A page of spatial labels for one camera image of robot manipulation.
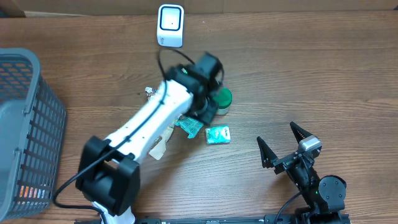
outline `green object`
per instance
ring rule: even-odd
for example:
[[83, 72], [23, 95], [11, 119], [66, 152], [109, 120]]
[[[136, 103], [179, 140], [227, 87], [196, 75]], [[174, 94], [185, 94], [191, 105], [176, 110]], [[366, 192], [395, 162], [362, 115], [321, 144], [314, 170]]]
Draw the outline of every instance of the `green object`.
[[205, 131], [207, 144], [229, 143], [231, 141], [228, 126], [206, 128]]
[[223, 88], [218, 92], [218, 95], [213, 97], [213, 99], [218, 102], [219, 109], [225, 109], [231, 106], [232, 93], [229, 89]]

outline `small white object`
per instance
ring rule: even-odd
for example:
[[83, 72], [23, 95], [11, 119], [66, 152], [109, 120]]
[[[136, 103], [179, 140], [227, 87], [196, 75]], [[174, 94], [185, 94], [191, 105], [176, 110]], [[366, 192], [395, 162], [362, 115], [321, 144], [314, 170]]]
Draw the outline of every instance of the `small white object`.
[[163, 4], [157, 15], [157, 42], [164, 47], [182, 47], [184, 8]]
[[161, 135], [162, 140], [160, 140], [157, 145], [149, 151], [149, 155], [151, 155], [156, 160], [159, 160], [164, 155], [166, 151], [166, 143], [170, 139], [170, 136], [173, 133], [173, 128], [167, 127], [166, 130]]

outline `basket mesh side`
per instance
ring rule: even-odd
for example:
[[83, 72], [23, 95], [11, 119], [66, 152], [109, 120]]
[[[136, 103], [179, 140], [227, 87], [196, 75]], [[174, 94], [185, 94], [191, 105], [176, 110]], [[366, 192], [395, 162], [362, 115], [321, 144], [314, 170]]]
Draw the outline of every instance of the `basket mesh side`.
[[40, 78], [29, 132], [18, 171], [14, 201], [6, 219], [20, 218], [42, 212], [50, 205], [58, 172], [66, 125], [62, 102]]
[[29, 61], [0, 62], [0, 104], [7, 100], [25, 99], [32, 79]]

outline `cardboard wall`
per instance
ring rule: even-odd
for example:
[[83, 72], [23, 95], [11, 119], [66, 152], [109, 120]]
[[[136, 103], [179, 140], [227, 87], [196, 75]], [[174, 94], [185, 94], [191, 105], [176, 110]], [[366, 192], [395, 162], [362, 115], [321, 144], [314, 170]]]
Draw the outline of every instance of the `cardboard wall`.
[[13, 0], [23, 11], [80, 15], [157, 14], [161, 4], [186, 14], [227, 12], [392, 10], [398, 0]]

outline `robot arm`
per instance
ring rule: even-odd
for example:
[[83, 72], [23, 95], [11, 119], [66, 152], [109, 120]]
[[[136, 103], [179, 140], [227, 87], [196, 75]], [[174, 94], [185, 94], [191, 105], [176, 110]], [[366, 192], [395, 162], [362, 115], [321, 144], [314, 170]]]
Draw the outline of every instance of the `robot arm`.
[[266, 215], [269, 223], [349, 223], [347, 215], [341, 215], [345, 208], [346, 182], [335, 175], [319, 178], [313, 168], [315, 158], [321, 153], [321, 141], [294, 122], [290, 127], [298, 143], [298, 148], [279, 159], [262, 138], [258, 137], [263, 168], [275, 168], [275, 174], [286, 171], [296, 184], [308, 207], [298, 208], [295, 215]]
[[[155, 140], [181, 114], [210, 124], [218, 109], [212, 100], [221, 83], [221, 62], [206, 53], [197, 64], [177, 65], [164, 74], [160, 84], [162, 99], [148, 101], [125, 125], [105, 140], [93, 136], [84, 146], [76, 188], [103, 211], [103, 223], [134, 223], [130, 205], [140, 189], [139, 167]], [[105, 161], [98, 162], [105, 155]], [[106, 161], [118, 164], [115, 169]]]

